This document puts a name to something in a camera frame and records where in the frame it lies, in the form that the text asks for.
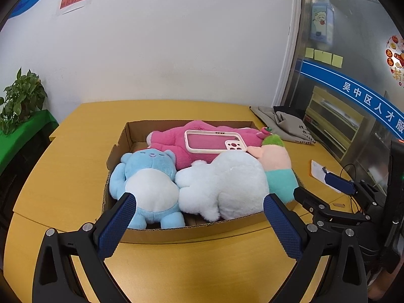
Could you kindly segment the green haired plush doll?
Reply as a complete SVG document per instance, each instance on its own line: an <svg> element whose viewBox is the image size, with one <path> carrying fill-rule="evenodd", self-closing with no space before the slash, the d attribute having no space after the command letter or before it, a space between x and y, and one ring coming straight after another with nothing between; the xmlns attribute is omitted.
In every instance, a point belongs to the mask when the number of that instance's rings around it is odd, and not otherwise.
<svg viewBox="0 0 404 303"><path fill-rule="evenodd" d="M290 156L279 135L269 135L263 140L261 146L248 146L247 152L262 164L269 192L276 194L284 204L293 201L298 182L292 169Z"/></svg>

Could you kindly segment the white fluffy plush toy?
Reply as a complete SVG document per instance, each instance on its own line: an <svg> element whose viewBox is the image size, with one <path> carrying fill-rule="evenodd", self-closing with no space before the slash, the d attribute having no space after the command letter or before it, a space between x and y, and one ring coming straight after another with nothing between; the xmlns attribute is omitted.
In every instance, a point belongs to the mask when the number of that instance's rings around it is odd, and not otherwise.
<svg viewBox="0 0 404 303"><path fill-rule="evenodd" d="M208 222L260 213L269 194L261 163L242 151L221 153L211 163L197 160L177 172L175 183L181 211Z"/></svg>

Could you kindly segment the pink phone case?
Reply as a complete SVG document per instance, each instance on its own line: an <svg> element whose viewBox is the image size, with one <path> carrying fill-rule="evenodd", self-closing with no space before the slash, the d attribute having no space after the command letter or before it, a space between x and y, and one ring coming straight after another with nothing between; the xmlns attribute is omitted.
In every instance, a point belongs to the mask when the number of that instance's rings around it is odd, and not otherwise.
<svg viewBox="0 0 404 303"><path fill-rule="evenodd" d="M186 130L184 142L187 151L196 154L220 154L227 150L247 150L244 140L236 132Z"/></svg>

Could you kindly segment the light blue plush bear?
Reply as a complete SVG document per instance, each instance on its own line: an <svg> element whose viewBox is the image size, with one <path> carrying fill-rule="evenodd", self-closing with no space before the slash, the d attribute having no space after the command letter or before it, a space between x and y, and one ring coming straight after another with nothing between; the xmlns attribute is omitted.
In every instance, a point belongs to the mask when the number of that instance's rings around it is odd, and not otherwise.
<svg viewBox="0 0 404 303"><path fill-rule="evenodd" d="M125 153L110 175L110 195L118 200L124 193L136 198L136 212L128 228L144 230L149 224L162 229L184 227L179 207L180 189L175 184L176 157L171 150L146 148Z"/></svg>

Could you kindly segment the white paper sheet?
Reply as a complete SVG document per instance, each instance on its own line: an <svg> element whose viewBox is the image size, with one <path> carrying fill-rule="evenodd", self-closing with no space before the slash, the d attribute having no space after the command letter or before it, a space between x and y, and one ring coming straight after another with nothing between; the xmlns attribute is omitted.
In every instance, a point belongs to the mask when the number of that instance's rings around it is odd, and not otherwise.
<svg viewBox="0 0 404 303"><path fill-rule="evenodd" d="M332 187L331 185L328 185L325 182L325 175L327 174L327 169L320 165L319 163L317 163L314 160L311 160L310 162L310 175L315 178L316 180L318 180L319 182L322 182L324 185L326 185L327 187L333 189L335 192L337 193L341 193L341 191L337 190L336 188Z"/></svg>

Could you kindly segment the yellow shelf behind glass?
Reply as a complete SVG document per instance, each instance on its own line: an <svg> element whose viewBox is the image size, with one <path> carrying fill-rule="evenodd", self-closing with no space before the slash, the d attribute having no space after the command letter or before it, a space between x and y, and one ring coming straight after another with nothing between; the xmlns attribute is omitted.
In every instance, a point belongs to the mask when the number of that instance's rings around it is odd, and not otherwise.
<svg viewBox="0 0 404 303"><path fill-rule="evenodd" d="M303 122L342 165L360 156L374 125L369 116L320 86L314 86Z"/></svg>

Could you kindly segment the grey folded cloth bag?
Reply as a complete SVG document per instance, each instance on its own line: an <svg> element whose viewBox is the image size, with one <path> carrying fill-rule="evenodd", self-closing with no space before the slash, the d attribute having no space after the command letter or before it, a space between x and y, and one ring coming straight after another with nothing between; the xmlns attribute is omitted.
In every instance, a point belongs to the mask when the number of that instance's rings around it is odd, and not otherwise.
<svg viewBox="0 0 404 303"><path fill-rule="evenodd" d="M249 109L282 140L308 145L316 143L300 118L285 112L276 112L272 107L250 106Z"/></svg>

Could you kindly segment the blue banner strip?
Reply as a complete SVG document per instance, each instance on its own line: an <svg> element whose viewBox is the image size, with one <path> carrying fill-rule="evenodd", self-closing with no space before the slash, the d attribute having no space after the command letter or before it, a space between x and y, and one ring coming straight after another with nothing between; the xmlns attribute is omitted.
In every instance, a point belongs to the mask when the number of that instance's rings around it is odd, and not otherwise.
<svg viewBox="0 0 404 303"><path fill-rule="evenodd" d="M301 74L346 96L403 141L403 112L382 95L344 74L307 60L302 61Z"/></svg>

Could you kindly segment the yellow sticky notes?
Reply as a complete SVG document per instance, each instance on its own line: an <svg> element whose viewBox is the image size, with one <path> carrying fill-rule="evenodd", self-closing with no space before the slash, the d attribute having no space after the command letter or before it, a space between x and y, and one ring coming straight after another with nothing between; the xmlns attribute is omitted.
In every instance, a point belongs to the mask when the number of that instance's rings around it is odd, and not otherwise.
<svg viewBox="0 0 404 303"><path fill-rule="evenodd" d="M309 47L306 48L305 58L332 65L336 68L342 68L344 60L342 56Z"/></svg>

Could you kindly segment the green covered side table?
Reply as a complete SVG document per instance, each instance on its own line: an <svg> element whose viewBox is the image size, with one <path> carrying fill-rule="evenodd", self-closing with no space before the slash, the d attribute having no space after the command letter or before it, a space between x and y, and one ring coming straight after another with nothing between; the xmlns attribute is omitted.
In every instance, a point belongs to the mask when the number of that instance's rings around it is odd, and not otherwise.
<svg viewBox="0 0 404 303"><path fill-rule="evenodd" d="M3 172L14 156L41 130L52 133L59 126L49 110L36 112L28 121L20 124L17 129L5 135L1 132L1 172Z"/></svg>

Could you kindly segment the red new year sticker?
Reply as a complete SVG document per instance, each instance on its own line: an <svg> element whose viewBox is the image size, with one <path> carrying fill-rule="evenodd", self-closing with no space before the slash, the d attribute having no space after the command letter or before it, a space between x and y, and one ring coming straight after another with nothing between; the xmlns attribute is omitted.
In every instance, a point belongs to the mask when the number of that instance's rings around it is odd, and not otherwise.
<svg viewBox="0 0 404 303"><path fill-rule="evenodd" d="M385 55L392 78L399 87L403 87L403 38L400 35L393 35L387 40Z"/></svg>

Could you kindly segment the pink plush bear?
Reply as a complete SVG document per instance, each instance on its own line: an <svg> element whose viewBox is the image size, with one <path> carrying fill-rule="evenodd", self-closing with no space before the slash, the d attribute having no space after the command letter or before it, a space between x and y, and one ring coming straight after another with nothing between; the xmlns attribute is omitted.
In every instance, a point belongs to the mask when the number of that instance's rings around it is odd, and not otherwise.
<svg viewBox="0 0 404 303"><path fill-rule="evenodd" d="M270 135L267 128L257 128L252 122L223 122L192 120L179 127L173 127L165 131L152 131L146 137L150 148L160 151L170 150L175 154L175 165L177 170L190 167L196 160L203 160L208 163L216 158L211 153L191 153L186 148L185 132L187 130L198 131L220 131L238 133L247 146L261 146L264 138Z"/></svg>

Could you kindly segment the cartoon sheep poster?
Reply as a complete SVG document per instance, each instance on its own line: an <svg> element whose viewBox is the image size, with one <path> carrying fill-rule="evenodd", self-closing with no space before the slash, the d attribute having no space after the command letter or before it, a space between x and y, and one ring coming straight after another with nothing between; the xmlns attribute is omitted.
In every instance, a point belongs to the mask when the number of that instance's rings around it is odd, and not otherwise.
<svg viewBox="0 0 404 303"><path fill-rule="evenodd" d="M311 8L310 39L332 45L334 40L334 8L330 0L314 0Z"/></svg>

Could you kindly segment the green potted plant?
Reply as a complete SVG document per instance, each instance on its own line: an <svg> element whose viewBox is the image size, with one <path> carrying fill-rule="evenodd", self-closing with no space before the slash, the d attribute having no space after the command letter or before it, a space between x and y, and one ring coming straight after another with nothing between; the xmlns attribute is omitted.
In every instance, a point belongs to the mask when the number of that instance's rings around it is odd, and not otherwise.
<svg viewBox="0 0 404 303"><path fill-rule="evenodd" d="M21 123L42 110L47 98L40 77L31 70L22 74L21 68L4 93L1 97L1 132L5 135L13 133Z"/></svg>

